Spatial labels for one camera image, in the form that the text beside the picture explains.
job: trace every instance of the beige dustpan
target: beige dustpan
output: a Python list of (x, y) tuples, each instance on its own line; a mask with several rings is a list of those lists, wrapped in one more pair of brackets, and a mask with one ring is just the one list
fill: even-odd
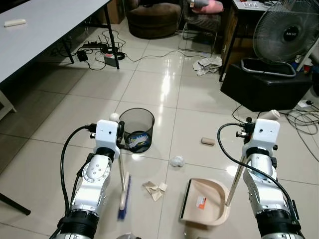
[(216, 180), (190, 179), (180, 219), (208, 226), (224, 223), (230, 211), (226, 206), (228, 194), (228, 189)]

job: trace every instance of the table leg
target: table leg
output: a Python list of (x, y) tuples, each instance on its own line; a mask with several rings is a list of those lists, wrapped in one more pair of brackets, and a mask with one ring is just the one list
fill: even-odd
[(229, 19), (228, 19), (228, 29), (227, 29), (227, 36), (225, 37), (225, 42), (223, 44), (223, 49), (226, 48), (226, 51), (224, 52), (224, 57), (223, 58), (223, 66), (220, 71), (220, 77), (219, 81), (222, 82), (223, 75), (226, 71), (226, 66), (236, 39), (237, 31), (238, 31), (238, 26), (239, 26), (239, 18), (234, 10), (234, 8), (231, 9), (231, 12), (229, 14)]
[(66, 42), (65, 42), (65, 40), (63, 38), (62, 38), (62, 43), (63, 43), (63, 46), (64, 46), (64, 49), (65, 49), (66, 53), (68, 54), (68, 56), (70, 58), (70, 61), (72, 62), (72, 64), (74, 64), (74, 60), (73, 60), (70, 48), (67, 46), (67, 44), (66, 44)]
[(112, 29), (111, 29), (111, 23), (110, 23), (110, 17), (109, 17), (108, 6), (107, 5), (104, 6), (104, 14), (105, 14), (106, 23), (107, 23), (108, 29), (109, 29), (109, 34), (110, 34), (110, 39), (111, 39), (111, 43), (112, 43), (112, 50), (113, 50), (113, 54), (114, 54), (116, 68), (119, 69), (120, 65), (119, 65), (118, 57), (116, 55), (114, 36), (113, 36), (113, 33), (112, 33)]
[(4, 203), (14, 207), (15, 209), (19, 210), (20, 212), (29, 215), (31, 211), (20, 204), (16, 203), (15, 201), (11, 200), (10, 198), (6, 197), (5, 195), (0, 193), (0, 201), (3, 201)]
[(10, 111), (16, 112), (14, 106), (7, 99), (7, 97), (5, 97), (2, 91), (0, 91), (0, 104), (3, 105), (3, 108), (0, 110), (0, 119), (2, 119)]

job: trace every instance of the fan base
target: fan base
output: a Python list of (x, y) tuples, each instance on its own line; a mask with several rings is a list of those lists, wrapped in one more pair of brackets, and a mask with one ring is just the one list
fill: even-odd
[(241, 68), (248, 73), (266, 74), (282, 77), (295, 77), (296, 72), (290, 64), (270, 65), (259, 59), (244, 58), (241, 60)]

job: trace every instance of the trash can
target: trash can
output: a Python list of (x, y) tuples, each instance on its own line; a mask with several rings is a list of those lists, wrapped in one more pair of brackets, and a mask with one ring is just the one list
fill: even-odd
[(143, 153), (152, 144), (154, 126), (153, 114), (142, 108), (132, 108), (120, 116), (124, 124), (125, 145), (133, 153)]

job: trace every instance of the power strip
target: power strip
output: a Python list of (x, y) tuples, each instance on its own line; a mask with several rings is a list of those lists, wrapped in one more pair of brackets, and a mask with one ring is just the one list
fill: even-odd
[(98, 43), (98, 42), (90, 42), (87, 44), (83, 44), (82, 48), (103, 48), (107, 47), (107, 44), (105, 43)]

